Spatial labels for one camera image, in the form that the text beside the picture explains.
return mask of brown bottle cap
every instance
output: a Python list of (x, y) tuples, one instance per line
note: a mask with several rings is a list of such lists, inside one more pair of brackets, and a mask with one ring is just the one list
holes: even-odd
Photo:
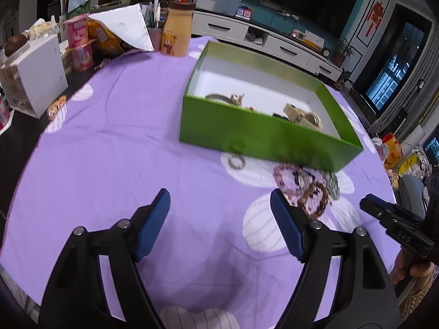
[(195, 4), (193, 2), (172, 1), (169, 3), (169, 8), (173, 10), (193, 11), (195, 10)]

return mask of orange bottle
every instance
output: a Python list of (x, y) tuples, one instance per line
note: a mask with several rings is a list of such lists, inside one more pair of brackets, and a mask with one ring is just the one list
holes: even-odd
[(192, 16), (195, 4), (192, 2), (169, 3), (169, 15), (163, 27), (162, 54), (184, 57), (189, 49), (192, 35)]

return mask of drawer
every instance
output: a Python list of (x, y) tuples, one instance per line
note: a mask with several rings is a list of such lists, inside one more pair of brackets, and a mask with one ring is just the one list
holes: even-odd
[(268, 36), (264, 49), (269, 50), (270, 54), (275, 54), (281, 59), (299, 66), (306, 66), (311, 55), (288, 42), (279, 38)]
[(323, 74), (333, 81), (337, 81), (342, 74), (336, 67), (322, 61), (321, 59), (311, 56), (306, 68), (314, 74)]
[(203, 35), (210, 35), (219, 39), (227, 37), (242, 42), (248, 29), (249, 26), (245, 24), (200, 13), (194, 13), (194, 19), (192, 20), (192, 31), (194, 34), (201, 32)]

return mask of orange cartoon figure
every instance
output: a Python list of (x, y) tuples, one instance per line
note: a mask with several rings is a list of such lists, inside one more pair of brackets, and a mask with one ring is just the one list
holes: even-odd
[(61, 110), (66, 102), (67, 98), (65, 97), (65, 95), (63, 95), (49, 105), (47, 109), (47, 117), (49, 117), (50, 121), (53, 121), (55, 119), (58, 111)]
[(162, 52), (163, 52), (163, 49), (165, 49), (166, 54), (170, 54), (171, 56), (175, 56), (175, 52), (173, 50), (173, 47), (174, 47), (176, 41), (177, 41), (177, 36), (171, 35), (168, 33), (164, 33), (163, 34)]
[(384, 0), (381, 0), (380, 2), (376, 2), (375, 5), (373, 5), (370, 8), (370, 12), (369, 12), (369, 15), (367, 15), (366, 21), (371, 19), (372, 23), (370, 24), (370, 27), (367, 30), (366, 37), (369, 37), (370, 31), (372, 30), (372, 27), (374, 25), (376, 25), (375, 30), (377, 30), (378, 27), (380, 27), (380, 24), (381, 24), (381, 21), (383, 20), (383, 15), (384, 15), (383, 1)]

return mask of transparent plastic storage bin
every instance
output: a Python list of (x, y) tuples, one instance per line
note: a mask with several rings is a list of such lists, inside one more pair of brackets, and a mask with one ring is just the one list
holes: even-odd
[(243, 0), (194, 0), (197, 8), (235, 16)]

